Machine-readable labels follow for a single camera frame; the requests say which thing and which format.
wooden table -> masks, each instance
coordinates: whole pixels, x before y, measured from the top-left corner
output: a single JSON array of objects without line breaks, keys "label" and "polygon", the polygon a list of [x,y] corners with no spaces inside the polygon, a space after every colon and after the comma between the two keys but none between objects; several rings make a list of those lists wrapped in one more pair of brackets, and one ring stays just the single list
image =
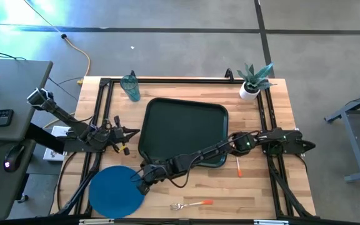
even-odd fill
[{"label": "wooden table", "polygon": [[[93,114],[100,77],[85,77],[79,102],[76,109],[76,118],[85,119]],[[277,125],[283,129],[294,129],[295,122],[286,82],[284,79],[270,79],[277,84],[271,88],[271,96],[276,114]],[[229,112],[229,133],[234,131],[253,131],[261,129],[258,113],[258,102],[243,101],[238,94],[238,84],[139,84],[141,100],[131,102],[115,83],[111,101],[109,119],[115,115],[121,118],[121,124],[128,128],[141,129],[147,103],[156,97],[175,98],[205,103],[223,105]],[[98,124],[103,117],[107,91],[102,97],[101,112]],[[135,170],[139,169],[142,157],[138,153],[140,135],[134,136],[128,144],[130,155],[116,154],[107,149],[101,161],[101,170],[113,165],[125,165]],[[61,183],[61,205],[72,196],[79,185],[84,154],[77,154],[67,166]],[[268,164],[260,147],[253,149],[248,155],[240,157],[242,178],[237,176],[236,158],[227,157],[224,166],[211,169],[196,167],[190,172],[189,182],[185,188],[179,189],[169,181],[159,182],[151,187],[142,206],[130,218],[199,218],[199,219],[254,219],[276,217],[274,212],[271,183],[269,180]],[[284,155],[289,187],[301,204],[311,214],[315,214],[308,177],[304,164],[299,158]],[[176,179],[183,183],[185,177]],[[82,202],[82,209],[86,208],[88,190]],[[281,206],[286,213],[284,194],[279,191]],[[184,208],[180,211],[170,211],[172,203],[193,203],[204,199],[213,199],[212,206]],[[57,211],[56,199],[52,206],[52,213]],[[93,212],[94,217],[101,217]]]}]

green tray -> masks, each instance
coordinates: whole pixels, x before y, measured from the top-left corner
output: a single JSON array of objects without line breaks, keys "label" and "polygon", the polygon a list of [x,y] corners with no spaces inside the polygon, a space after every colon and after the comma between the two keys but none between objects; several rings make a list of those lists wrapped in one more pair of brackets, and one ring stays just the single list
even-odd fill
[{"label": "green tray", "polygon": [[[154,98],[147,105],[138,151],[153,161],[194,153],[227,138],[228,118],[219,104]],[[219,156],[199,166],[217,168],[225,161]]]}]

plastic cup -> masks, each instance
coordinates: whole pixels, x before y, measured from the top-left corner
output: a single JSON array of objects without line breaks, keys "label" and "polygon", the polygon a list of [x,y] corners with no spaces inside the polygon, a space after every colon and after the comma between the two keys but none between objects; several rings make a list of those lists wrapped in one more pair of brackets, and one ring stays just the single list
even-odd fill
[{"label": "plastic cup", "polygon": [[138,81],[134,75],[125,75],[120,80],[120,86],[123,88],[127,96],[129,96],[130,100],[134,102],[140,100],[141,96],[138,88]]}]

concrete floor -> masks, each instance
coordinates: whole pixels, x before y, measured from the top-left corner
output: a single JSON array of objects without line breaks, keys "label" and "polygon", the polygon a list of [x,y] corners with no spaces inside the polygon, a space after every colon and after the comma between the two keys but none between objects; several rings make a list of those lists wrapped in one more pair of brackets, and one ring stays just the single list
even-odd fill
[{"label": "concrete floor", "polygon": [[[112,28],[257,29],[253,0],[197,1],[32,1],[57,26]],[[267,29],[360,29],[360,0],[261,0]],[[0,24],[46,25],[21,0],[0,0]],[[91,76],[223,76],[243,63],[264,65],[259,34],[70,32],[71,41],[91,57]],[[360,96],[360,36],[268,35],[277,78],[286,78],[296,124],[316,143],[308,152],[309,183],[322,218],[360,222],[360,181],[344,182],[358,171],[341,121],[324,116]],[[0,31],[0,51],[34,60],[51,60],[56,82],[83,76],[86,58],[55,32]],[[62,85],[78,96],[76,81]],[[65,110],[76,102],[47,82],[46,89]],[[37,112],[33,122],[53,117]],[[49,212],[57,176],[31,176],[31,200],[17,204],[10,218]]]}]

blue plate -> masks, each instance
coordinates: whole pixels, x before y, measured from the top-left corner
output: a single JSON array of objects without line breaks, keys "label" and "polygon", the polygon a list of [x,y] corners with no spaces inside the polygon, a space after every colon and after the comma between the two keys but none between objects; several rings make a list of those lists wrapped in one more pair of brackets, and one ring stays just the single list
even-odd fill
[{"label": "blue plate", "polygon": [[89,200],[91,206],[107,218],[123,218],[135,212],[144,196],[136,184],[140,176],[126,166],[111,166],[97,173],[91,180]]}]

